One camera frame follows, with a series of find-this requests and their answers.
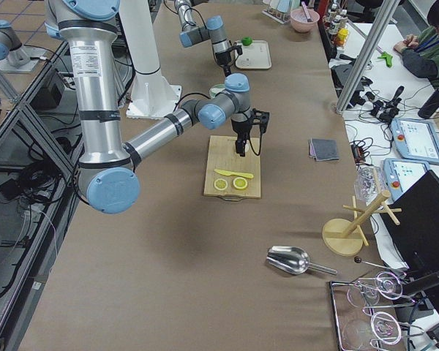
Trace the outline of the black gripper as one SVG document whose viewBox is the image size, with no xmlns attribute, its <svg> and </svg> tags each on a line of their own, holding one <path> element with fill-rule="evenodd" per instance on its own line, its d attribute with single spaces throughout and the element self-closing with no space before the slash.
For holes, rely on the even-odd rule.
<svg viewBox="0 0 439 351">
<path fill-rule="evenodd" d="M 235 142 L 236 153 L 239 156 L 245 156 L 247 140 L 252 129 L 251 122 L 245 121 L 231 121 L 233 131 L 237 134 L 237 140 Z"/>
<path fill-rule="evenodd" d="M 214 54 L 218 66 L 222 67 L 225 77 L 231 74 L 230 65 L 233 59 L 230 51 L 222 51 Z"/>
</svg>

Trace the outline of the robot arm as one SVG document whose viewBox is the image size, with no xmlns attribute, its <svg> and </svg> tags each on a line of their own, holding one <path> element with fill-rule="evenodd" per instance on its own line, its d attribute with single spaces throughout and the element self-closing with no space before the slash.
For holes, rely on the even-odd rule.
<svg viewBox="0 0 439 351">
<path fill-rule="evenodd" d="M 203 25 L 198 25 L 194 18 L 194 6 L 205 3 L 205 1 L 174 1 L 174 8 L 179 17 L 181 32 L 179 39 L 184 48 L 192 47 L 201 42 L 210 40 L 214 60 L 222 68 L 225 77 L 231 74 L 231 64 L 233 59 L 231 53 L 236 51 L 240 56 L 242 49 L 238 45 L 233 45 L 228 39 L 224 23 L 219 15 L 203 20 L 199 14 Z"/>
<path fill-rule="evenodd" d="M 92 208 L 105 214 L 126 211 L 140 193 L 135 168 L 195 124 L 216 129 L 230 121 L 239 142 L 246 143 L 252 117 L 247 77 L 228 75 L 215 97 L 182 102 L 180 87 L 161 73 L 145 1 L 47 1 L 45 11 L 47 33 L 70 47 L 84 145 L 78 187 Z M 128 142 L 121 138 L 123 93 L 112 51 L 119 32 L 135 70 L 131 105 L 136 113 L 157 118 Z"/>
</svg>

